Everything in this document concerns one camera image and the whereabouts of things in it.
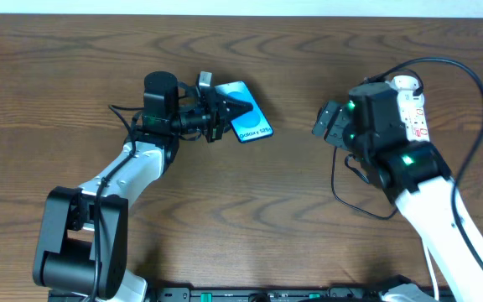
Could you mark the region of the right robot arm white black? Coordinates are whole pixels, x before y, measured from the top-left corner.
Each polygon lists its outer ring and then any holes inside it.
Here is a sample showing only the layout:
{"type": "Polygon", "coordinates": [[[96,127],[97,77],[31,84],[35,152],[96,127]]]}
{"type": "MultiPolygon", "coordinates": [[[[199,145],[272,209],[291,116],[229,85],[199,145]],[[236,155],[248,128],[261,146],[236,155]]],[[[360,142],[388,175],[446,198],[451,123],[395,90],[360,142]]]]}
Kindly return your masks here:
{"type": "Polygon", "coordinates": [[[456,300],[483,301],[483,236],[430,142],[423,105],[423,89],[410,76],[363,84],[347,103],[322,106],[312,133],[354,155],[365,181],[421,237],[456,300]]]}

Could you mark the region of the white power strip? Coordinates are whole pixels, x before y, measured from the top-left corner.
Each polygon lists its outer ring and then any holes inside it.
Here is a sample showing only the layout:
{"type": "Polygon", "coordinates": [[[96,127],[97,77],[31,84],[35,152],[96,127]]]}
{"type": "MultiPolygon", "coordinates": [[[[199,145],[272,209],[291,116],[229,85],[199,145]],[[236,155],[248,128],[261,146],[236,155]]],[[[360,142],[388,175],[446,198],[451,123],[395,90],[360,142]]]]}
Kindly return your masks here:
{"type": "Polygon", "coordinates": [[[406,126],[409,141],[430,141],[426,121],[423,93],[413,93],[420,87],[419,81],[410,75],[396,75],[388,82],[397,91],[397,105],[402,122],[406,126]]]}

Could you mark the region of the blue Galaxy smartphone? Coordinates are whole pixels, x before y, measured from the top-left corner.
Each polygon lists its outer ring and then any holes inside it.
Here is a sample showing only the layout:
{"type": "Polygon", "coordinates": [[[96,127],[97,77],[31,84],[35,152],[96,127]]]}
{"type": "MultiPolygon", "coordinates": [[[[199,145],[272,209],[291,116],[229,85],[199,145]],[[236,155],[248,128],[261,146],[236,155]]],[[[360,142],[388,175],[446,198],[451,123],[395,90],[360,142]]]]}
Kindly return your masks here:
{"type": "Polygon", "coordinates": [[[273,128],[243,81],[216,86],[216,91],[237,101],[252,104],[252,110],[231,121],[232,129],[240,143],[249,143],[273,135],[273,128]]]}

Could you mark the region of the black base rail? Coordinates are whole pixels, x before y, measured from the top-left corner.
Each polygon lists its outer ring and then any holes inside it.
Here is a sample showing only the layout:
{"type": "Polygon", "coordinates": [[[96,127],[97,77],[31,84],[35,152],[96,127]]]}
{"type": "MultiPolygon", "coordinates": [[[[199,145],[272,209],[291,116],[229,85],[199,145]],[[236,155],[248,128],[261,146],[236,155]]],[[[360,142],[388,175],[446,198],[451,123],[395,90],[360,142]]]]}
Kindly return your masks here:
{"type": "Polygon", "coordinates": [[[432,301],[414,284],[387,292],[347,287],[331,289],[150,289],[143,294],[117,294],[108,302],[296,302],[296,301],[432,301]]]}

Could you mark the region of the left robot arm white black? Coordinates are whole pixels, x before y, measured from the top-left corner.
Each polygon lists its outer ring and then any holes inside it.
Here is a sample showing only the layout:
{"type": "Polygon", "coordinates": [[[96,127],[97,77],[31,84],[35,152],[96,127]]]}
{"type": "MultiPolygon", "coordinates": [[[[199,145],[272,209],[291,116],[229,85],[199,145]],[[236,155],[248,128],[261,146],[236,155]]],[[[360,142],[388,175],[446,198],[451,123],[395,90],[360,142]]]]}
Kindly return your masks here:
{"type": "Polygon", "coordinates": [[[210,72],[188,86],[167,71],[145,76],[143,106],[123,123],[121,153],[97,176],[46,198],[32,278],[83,301],[144,301],[148,282],[127,269],[129,210],[174,162],[180,140],[222,138],[254,105],[220,94],[210,72]]]}

